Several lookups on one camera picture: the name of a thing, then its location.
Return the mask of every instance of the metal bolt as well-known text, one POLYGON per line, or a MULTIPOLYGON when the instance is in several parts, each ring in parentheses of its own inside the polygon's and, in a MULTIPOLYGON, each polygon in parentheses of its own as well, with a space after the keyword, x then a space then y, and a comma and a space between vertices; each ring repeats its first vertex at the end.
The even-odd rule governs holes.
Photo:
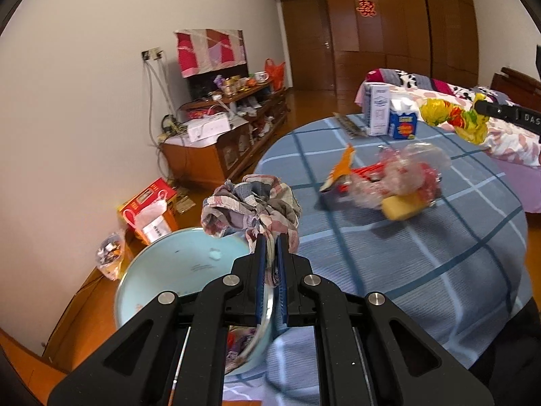
POLYGON ((175 300, 175 293, 163 292, 158 296, 158 302, 167 305, 168 303, 173 303, 175 300))
POLYGON ((381 293, 370 293, 369 302, 372 305, 383 305, 385 302, 385 296, 383 296, 381 293))
POLYGON ((222 279, 223 283, 229 287, 233 287, 240 282, 240 278, 237 275, 227 275, 222 279))
POLYGON ((306 275, 304 282, 306 285, 315 287, 316 285, 321 284, 321 278, 317 275, 306 275))

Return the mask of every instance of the white mug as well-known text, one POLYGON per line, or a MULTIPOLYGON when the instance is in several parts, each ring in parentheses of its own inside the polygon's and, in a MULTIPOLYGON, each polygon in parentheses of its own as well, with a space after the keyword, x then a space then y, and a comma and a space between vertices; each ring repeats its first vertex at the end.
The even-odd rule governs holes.
POLYGON ((268 81, 269 74, 267 72, 257 72, 257 73, 254 73, 254 78, 256 82, 258 82, 259 84, 262 84, 263 82, 268 81))

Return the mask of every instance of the black pants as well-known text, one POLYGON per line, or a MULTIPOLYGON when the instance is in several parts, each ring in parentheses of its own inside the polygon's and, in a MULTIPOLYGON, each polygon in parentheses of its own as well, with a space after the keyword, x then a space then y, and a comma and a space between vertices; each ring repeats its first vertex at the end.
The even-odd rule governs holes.
POLYGON ((490 389, 496 406, 541 405, 541 322, 533 298, 470 372, 490 389))

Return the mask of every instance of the power outlet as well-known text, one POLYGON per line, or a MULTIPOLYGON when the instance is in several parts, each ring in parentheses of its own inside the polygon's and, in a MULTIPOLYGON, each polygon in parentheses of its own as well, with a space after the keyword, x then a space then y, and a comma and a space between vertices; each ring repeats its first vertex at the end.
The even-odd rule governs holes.
POLYGON ((148 61, 149 59, 153 59, 156 61, 156 59, 160 59, 162 57, 163 50, 159 47, 153 47, 149 50, 144 50, 141 52, 141 58, 143 58, 143 61, 148 61))

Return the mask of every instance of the white box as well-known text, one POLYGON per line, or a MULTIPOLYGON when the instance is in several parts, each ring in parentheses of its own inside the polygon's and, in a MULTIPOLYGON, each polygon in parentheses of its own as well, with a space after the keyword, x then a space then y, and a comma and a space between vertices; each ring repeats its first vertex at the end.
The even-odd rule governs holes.
POLYGON ((188 122, 188 136, 190 142, 222 134, 231 129, 229 119, 225 113, 218 113, 204 119, 192 119, 188 122))
POLYGON ((369 136, 383 136, 389 130, 389 85, 368 82, 364 91, 362 108, 369 136))

